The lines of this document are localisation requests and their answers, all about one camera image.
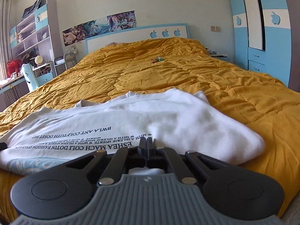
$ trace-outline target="yellow comforter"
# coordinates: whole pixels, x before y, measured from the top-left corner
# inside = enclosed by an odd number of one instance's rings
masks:
[[[153,64],[151,58],[164,61]],[[204,91],[210,104],[260,134],[265,152],[242,166],[276,179],[284,212],[300,188],[300,94],[273,77],[211,58],[196,40],[157,39],[104,47],[0,114],[0,135],[42,106],[65,109],[81,99],[105,102],[128,91],[142,94],[176,87]],[[16,218],[8,193],[20,176],[0,171],[0,212]]]

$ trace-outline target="white and blue headboard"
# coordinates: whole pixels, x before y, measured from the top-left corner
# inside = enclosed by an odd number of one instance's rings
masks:
[[[130,43],[148,39],[163,39],[171,37],[190,38],[188,24],[167,24],[136,27],[114,31],[87,38],[87,53],[94,52],[109,43]]]

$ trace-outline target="metal pin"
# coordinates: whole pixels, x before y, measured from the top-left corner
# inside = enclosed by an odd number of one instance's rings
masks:
[[[184,183],[185,185],[193,185],[197,183],[197,180],[193,177],[185,177],[181,180],[181,182]]]
[[[99,180],[101,185],[112,185],[115,181],[112,178],[102,178]]]

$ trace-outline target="blue wardrobe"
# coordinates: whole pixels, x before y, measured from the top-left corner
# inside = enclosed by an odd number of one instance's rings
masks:
[[[286,0],[230,1],[236,65],[268,73],[288,86],[292,42]]]

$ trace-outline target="gray ribbed panel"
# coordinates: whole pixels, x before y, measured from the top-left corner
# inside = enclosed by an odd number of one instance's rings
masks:
[[[114,185],[98,188],[91,202],[72,216],[35,220],[20,216],[12,225],[282,225],[276,216],[240,221],[210,207],[195,185],[174,174],[122,175]]]

